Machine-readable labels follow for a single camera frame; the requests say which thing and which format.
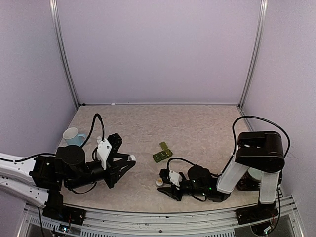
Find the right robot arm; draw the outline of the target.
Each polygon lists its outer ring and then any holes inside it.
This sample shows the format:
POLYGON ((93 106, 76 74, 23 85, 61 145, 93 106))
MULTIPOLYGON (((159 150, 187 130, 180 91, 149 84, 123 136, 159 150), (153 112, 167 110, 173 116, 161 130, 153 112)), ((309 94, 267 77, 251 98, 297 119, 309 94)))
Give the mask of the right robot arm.
POLYGON ((194 163, 186 175, 167 167, 159 174, 165 186, 157 190, 176 201, 190 195, 194 199, 203 196, 202 201, 223 202, 242 176, 253 168, 261 172, 261 180, 259 203, 253 207, 252 214, 257 219, 265 218, 272 210, 279 175, 285 166, 281 135, 275 131, 242 132, 236 146, 232 159, 219 176, 194 163))

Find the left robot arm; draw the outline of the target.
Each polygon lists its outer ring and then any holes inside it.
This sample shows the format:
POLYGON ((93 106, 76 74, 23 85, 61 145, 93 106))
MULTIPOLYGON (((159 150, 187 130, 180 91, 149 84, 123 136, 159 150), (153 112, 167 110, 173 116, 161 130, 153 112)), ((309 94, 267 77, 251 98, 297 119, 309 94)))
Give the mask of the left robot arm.
POLYGON ((104 180, 109 188, 136 164, 133 155, 118 153, 119 146, 106 146, 105 156, 97 161, 86 162, 83 148, 77 145, 59 147, 55 154, 42 153, 20 160, 1 158, 0 171, 4 178, 29 182, 39 189, 46 189, 47 201, 44 212, 63 220, 69 208, 63 204, 62 187, 74 192, 89 184, 96 186, 104 180))

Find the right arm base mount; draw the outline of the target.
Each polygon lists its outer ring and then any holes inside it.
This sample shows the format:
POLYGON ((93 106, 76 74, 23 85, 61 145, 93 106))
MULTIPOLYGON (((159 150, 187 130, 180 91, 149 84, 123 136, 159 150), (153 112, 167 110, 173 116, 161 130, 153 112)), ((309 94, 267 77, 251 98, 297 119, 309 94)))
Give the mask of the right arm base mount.
POLYGON ((260 204, 236 210, 237 221, 239 225, 257 222, 278 216, 279 211, 276 203, 260 204))

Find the green weekly pill organizer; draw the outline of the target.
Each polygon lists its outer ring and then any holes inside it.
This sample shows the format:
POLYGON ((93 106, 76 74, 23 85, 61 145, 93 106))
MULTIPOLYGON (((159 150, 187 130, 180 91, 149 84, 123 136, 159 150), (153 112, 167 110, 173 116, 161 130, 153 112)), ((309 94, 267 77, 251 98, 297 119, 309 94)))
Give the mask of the green weekly pill organizer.
POLYGON ((161 151, 153 155, 153 160, 158 163, 173 156, 173 152, 168 145, 163 141, 160 142, 161 151))

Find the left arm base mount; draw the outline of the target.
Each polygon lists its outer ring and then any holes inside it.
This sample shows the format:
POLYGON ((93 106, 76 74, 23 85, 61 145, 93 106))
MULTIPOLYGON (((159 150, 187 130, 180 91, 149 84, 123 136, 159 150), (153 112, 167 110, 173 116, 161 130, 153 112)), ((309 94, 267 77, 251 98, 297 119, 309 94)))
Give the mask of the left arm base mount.
POLYGON ((60 207, 46 206, 42 214, 44 217, 53 220, 82 226, 86 216, 86 210, 65 205, 60 207))

